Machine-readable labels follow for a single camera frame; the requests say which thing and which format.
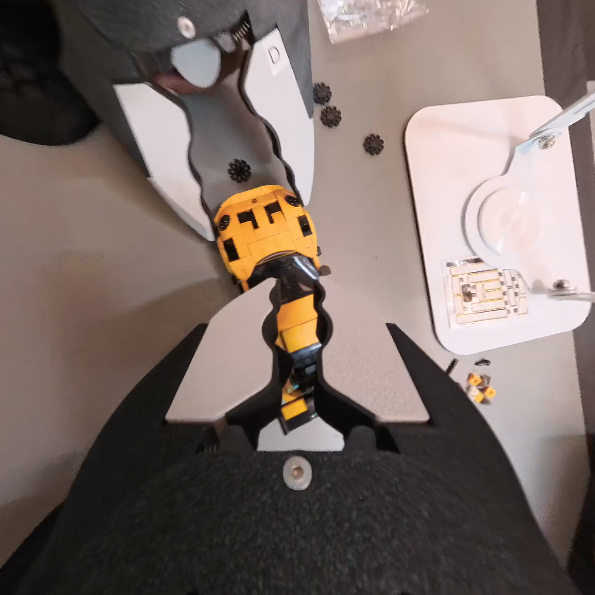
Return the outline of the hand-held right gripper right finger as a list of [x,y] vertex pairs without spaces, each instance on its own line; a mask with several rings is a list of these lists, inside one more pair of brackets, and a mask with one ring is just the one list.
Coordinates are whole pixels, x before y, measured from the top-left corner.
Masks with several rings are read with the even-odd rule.
[[319,280],[330,337],[321,350],[322,379],[381,423],[425,423],[429,414],[384,318],[358,293]]

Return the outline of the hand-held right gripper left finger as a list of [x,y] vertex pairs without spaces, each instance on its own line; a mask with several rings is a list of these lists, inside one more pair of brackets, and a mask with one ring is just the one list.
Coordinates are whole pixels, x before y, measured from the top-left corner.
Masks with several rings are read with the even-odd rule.
[[279,280],[269,278],[212,317],[165,416],[167,422],[217,422],[269,386],[279,307]]

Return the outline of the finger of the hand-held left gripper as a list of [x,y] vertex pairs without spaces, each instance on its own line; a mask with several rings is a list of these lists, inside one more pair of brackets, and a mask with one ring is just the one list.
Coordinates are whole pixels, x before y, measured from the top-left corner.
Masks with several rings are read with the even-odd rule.
[[191,168],[191,131],[184,109],[146,83],[115,84],[113,88],[149,182],[184,223],[213,242],[211,219]]
[[271,140],[287,183],[303,205],[314,186],[314,117],[309,115],[278,28],[254,41],[242,65],[239,90]]

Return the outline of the yellow and black lego car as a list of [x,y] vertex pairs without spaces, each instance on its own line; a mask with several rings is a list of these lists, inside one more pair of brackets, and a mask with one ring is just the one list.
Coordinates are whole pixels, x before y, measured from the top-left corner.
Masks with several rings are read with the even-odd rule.
[[316,418],[315,282],[320,263],[315,226],[302,201],[282,186],[267,185],[237,193],[214,219],[220,256],[242,293],[267,279],[280,285],[276,345],[292,358],[281,393],[279,423],[288,435]]

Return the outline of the pile of small lego pieces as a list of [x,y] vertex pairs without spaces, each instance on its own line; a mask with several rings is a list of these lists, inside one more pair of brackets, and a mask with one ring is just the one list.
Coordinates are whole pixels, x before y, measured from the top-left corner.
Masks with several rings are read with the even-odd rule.
[[452,358],[445,372],[466,394],[470,401],[477,405],[490,406],[497,391],[489,374],[491,360],[480,356],[468,368],[463,366],[460,358]]

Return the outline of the lego sticker sheet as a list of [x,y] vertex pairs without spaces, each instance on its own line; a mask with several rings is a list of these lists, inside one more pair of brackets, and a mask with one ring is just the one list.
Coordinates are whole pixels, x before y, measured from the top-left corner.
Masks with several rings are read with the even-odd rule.
[[493,268],[476,257],[443,261],[442,266],[450,328],[529,314],[527,287],[516,270]]

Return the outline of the person's left hand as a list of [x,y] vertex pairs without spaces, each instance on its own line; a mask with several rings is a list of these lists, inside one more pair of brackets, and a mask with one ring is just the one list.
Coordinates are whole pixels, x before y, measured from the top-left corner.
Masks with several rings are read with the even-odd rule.
[[178,96],[188,96],[200,93],[203,89],[187,81],[178,72],[156,73],[152,78],[152,84],[165,90],[167,93]]

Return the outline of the clear crumpled plastic bag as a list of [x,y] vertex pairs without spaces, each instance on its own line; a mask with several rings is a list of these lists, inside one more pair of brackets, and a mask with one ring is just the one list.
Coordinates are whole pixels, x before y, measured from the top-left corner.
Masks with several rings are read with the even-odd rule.
[[423,1],[317,1],[333,45],[392,32],[428,14]]

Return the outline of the white monitor stand base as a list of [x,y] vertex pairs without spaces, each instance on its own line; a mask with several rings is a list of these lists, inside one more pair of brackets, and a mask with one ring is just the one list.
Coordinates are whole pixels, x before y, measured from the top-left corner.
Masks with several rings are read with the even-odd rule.
[[[514,155],[517,145],[563,109],[546,96],[423,108],[409,121],[405,149],[434,332],[458,355],[479,354],[573,331],[591,303],[530,292],[568,279],[591,291],[569,128],[553,147]],[[453,329],[443,261],[480,258],[519,272],[524,318]]]

